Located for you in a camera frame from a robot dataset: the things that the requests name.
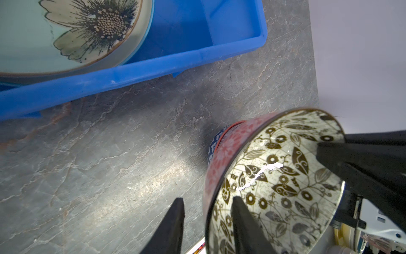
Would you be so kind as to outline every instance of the ceramic bowl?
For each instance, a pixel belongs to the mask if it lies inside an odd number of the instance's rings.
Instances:
[[[153,0],[6,0],[0,76],[33,83],[117,66],[140,47]]]
[[[237,129],[241,124],[245,123],[246,121],[238,121],[236,123],[230,124],[223,129],[221,129],[213,138],[210,146],[209,146],[209,152],[207,153],[207,163],[210,165],[210,162],[213,159],[214,153],[217,151],[219,145],[224,142],[224,140],[227,139],[228,136],[231,135],[231,133]]]
[[[320,142],[344,142],[319,109],[294,109],[241,124],[206,174],[203,213],[211,254],[235,253],[231,205],[240,196],[277,253],[308,253],[329,225],[343,182],[315,158]]]

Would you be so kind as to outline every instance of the flower design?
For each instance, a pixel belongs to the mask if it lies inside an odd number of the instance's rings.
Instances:
[[[302,191],[302,197],[309,201],[313,199],[313,196],[308,191]]]
[[[265,133],[267,133],[267,134],[272,134],[272,133],[274,133],[275,132],[275,128],[273,128],[273,127],[271,127],[271,128],[269,128],[269,129],[267,129],[266,131],[265,131]]]
[[[302,244],[303,245],[305,245],[305,246],[310,246],[310,240],[309,240],[309,238],[307,237],[307,236],[305,236],[304,234],[301,234],[300,236],[299,236],[299,239],[300,239],[300,241],[302,242]]]
[[[247,196],[245,197],[245,202],[249,205],[253,205],[255,203],[255,196],[251,192],[248,192]]]
[[[233,182],[231,184],[231,189],[230,189],[231,193],[234,193],[237,190],[237,187],[238,187],[238,184],[236,182]]]
[[[283,206],[284,208],[286,208],[286,209],[289,209],[289,208],[292,207],[292,202],[290,202],[290,200],[287,199],[287,198],[281,199],[281,204],[282,204],[282,206]]]
[[[322,141],[325,141],[325,142],[330,142],[330,141],[333,141],[333,140],[334,140],[334,138],[333,138],[332,136],[328,136],[328,135],[326,135],[326,136],[321,136],[320,139],[321,139]]]
[[[231,216],[227,215],[226,216],[226,224],[227,224],[227,226],[231,227],[231,223],[232,223]]]
[[[288,178],[287,176],[281,175],[281,176],[279,177],[279,181],[280,181],[281,183],[283,183],[283,184],[286,184],[286,183],[289,182],[289,178]]]
[[[266,158],[266,162],[268,162],[269,164],[273,164],[278,161],[279,159],[275,154],[271,154],[270,156],[268,156],[268,158]]]
[[[217,218],[218,218],[217,205],[214,205],[214,208],[213,208],[213,218],[215,219],[215,221],[217,221]]]
[[[266,199],[265,199],[265,198],[261,198],[261,199],[259,200],[259,207],[260,207],[261,209],[266,209],[267,206],[268,206],[268,202],[266,201]]]
[[[41,0],[45,18],[71,29],[54,41],[61,55],[93,62],[120,45],[139,13],[136,0]]]
[[[276,142],[278,143],[283,143],[286,141],[286,136],[285,135],[280,135],[276,137]]]

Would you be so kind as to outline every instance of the stone surface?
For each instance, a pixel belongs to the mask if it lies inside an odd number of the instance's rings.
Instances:
[[[138,253],[176,197],[201,239],[216,132],[318,105],[307,1],[263,5],[257,51],[0,123],[0,253]]]

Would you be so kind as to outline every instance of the plate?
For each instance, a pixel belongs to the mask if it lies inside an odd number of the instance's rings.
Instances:
[[[235,253],[230,212],[235,196],[244,200],[277,253],[308,253],[335,214],[344,186],[316,160],[320,142],[343,143],[344,134],[331,115],[318,109],[265,115],[236,129],[214,154],[207,174],[206,186],[210,172],[228,161],[207,208],[208,253]]]
[[[0,44],[1,80],[29,84],[120,65],[144,41],[153,4],[153,0],[5,1],[2,19],[15,22],[0,26],[6,38]]]

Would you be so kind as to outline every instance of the blue plastic bin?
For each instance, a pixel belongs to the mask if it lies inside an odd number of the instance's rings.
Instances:
[[[124,65],[22,87],[0,86],[0,121],[95,93],[180,72],[261,47],[267,37],[261,0],[155,0],[153,21]]]

